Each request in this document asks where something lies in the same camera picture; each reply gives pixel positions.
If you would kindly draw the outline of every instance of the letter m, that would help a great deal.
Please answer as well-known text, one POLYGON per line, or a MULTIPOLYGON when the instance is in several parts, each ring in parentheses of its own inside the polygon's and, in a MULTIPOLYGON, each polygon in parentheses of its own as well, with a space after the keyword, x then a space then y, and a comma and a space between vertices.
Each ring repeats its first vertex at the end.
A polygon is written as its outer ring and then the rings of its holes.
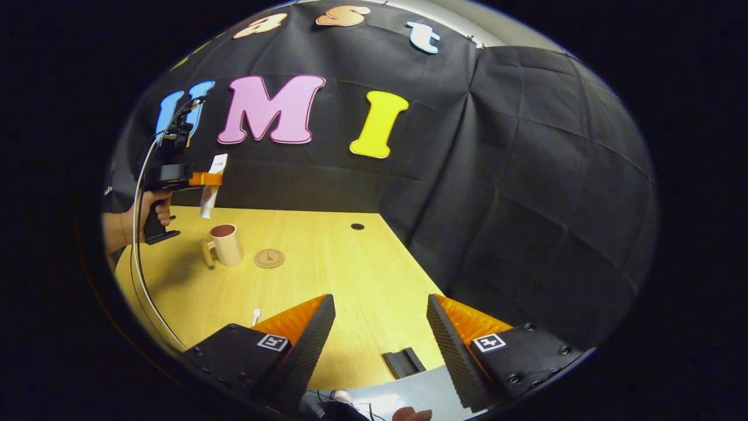
POLYGON ((312 139, 307 129, 314 94, 325 85, 320 76, 296 76, 270 99, 261 76, 246 76, 231 82, 233 98, 226 127, 218 134, 218 142, 241 143, 247 132, 242 129, 246 118, 254 140, 260 140, 277 116, 278 126, 270 139, 280 143, 306 143, 312 139))

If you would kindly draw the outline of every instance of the wooden table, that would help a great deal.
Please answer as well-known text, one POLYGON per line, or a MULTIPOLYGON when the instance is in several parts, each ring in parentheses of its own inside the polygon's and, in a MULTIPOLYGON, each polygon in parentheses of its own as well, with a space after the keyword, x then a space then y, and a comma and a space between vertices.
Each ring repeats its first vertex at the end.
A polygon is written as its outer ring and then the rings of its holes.
MULTIPOLYGON (((202 219, 200 208, 184 206, 172 206, 171 213, 178 217, 168 228, 182 234, 143 244, 141 262, 151 299, 186 347, 229 323, 250 327, 254 309, 261 309, 262 321, 333 294, 335 322, 309 388, 393 381, 382 354, 407 347, 427 370, 444 364, 426 320, 428 294, 442 293, 377 213, 216 208, 212 219, 202 219), (224 223, 236 225, 244 258, 234 267, 216 261, 210 270, 198 242, 224 223), (365 228, 354 230, 354 223, 365 228), (280 267, 255 265, 254 254, 268 248, 285 254, 280 267)), ((128 246, 116 269, 126 299, 152 334, 168 338, 156 315, 138 304, 136 291, 150 310, 129 262, 128 246)))

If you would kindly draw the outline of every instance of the mug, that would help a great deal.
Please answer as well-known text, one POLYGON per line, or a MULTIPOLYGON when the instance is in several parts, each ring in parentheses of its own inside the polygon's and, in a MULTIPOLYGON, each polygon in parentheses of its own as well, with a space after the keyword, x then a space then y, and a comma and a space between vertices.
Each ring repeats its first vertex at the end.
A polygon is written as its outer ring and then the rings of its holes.
POLYGON ((239 247, 239 236, 236 227, 231 224, 218 225, 210 230, 212 241, 200 240, 205 263, 211 269, 215 268, 210 250, 215 248, 218 260, 225 266, 236 266, 242 262, 242 249, 239 247))

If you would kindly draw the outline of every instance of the mug handle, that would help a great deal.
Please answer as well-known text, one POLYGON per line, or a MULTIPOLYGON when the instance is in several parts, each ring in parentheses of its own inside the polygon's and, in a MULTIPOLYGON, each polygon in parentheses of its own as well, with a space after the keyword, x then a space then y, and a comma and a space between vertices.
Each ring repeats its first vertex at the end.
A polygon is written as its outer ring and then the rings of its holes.
POLYGON ((215 269, 215 263, 213 262, 213 256, 210 255, 210 249, 215 247, 215 243, 208 240, 200 240, 200 248, 203 250, 203 258, 205 259, 205 264, 208 265, 208 267, 213 270, 215 269))

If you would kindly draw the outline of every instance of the wooden coaster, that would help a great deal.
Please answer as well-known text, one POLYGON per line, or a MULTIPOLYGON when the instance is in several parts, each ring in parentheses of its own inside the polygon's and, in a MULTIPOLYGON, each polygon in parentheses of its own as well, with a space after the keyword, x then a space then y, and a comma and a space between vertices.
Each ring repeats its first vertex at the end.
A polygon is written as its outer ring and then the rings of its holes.
POLYGON ((254 255, 254 263, 265 269, 281 266, 285 260, 286 257, 283 256, 283 253, 276 249, 260 250, 254 255))

